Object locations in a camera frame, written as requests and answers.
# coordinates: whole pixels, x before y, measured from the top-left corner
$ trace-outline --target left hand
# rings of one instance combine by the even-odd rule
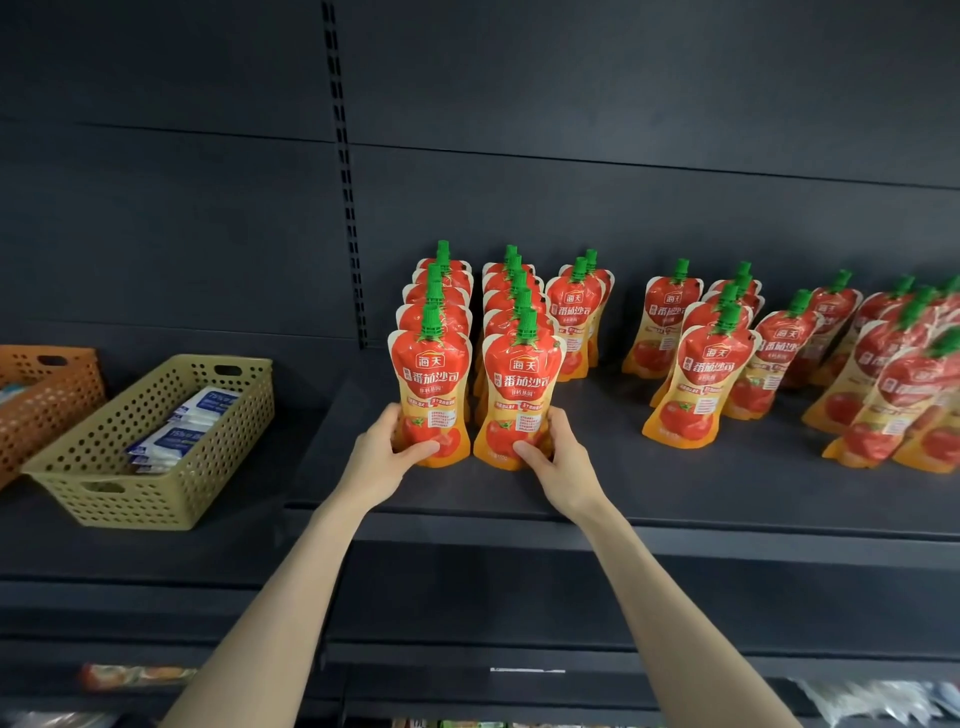
[[[357,437],[334,495],[349,497],[369,511],[394,494],[411,466],[440,449],[436,440],[427,440],[394,452],[391,438],[400,414],[399,404],[388,404],[376,422]]]

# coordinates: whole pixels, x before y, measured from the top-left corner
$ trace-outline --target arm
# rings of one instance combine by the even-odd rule
[[[800,723],[640,542],[607,500],[566,413],[552,407],[551,463],[533,446],[515,449],[550,502],[584,531],[634,636],[672,728],[795,728]]]
[[[394,454],[391,404],[357,438],[347,468],[263,590],[187,686],[161,728],[284,728],[297,719],[340,564],[360,521],[389,497],[429,441]]]

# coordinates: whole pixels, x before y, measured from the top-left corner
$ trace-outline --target white packet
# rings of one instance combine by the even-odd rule
[[[191,422],[213,424],[239,397],[239,392],[231,392],[229,389],[204,387],[175,409],[167,422],[189,420]]]
[[[194,445],[200,442],[206,431],[211,427],[213,427],[213,423],[167,423],[154,434],[129,446],[127,454],[180,460]]]

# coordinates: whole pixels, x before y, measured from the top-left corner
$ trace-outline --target perforated basket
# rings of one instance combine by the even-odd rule
[[[0,346],[0,387],[8,384],[28,388],[0,404],[0,488],[105,400],[93,349]]]
[[[273,362],[180,354],[23,466],[83,525],[187,530],[274,417]],[[138,475],[127,447],[205,386],[242,395],[169,473]]]

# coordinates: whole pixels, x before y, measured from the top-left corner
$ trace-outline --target shelf surface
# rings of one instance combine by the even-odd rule
[[[957,478],[824,460],[829,437],[800,423],[808,402],[789,393],[763,421],[724,418],[707,448],[672,449],[639,433],[652,384],[596,372],[559,384],[553,401],[566,409],[608,496],[656,553],[960,569]],[[287,503],[291,527],[329,494],[353,439],[395,399],[387,353],[367,350],[304,456]],[[358,538],[588,547],[531,472],[506,473],[473,457],[414,468]]]
[[[84,527],[19,478],[0,491],[0,590],[17,579],[258,589],[286,553],[278,524],[283,492],[322,418],[278,410],[190,531]]]
[[[764,676],[932,680],[960,669],[960,575],[661,562]],[[596,559],[576,551],[357,544],[324,649],[347,664],[643,671]]]

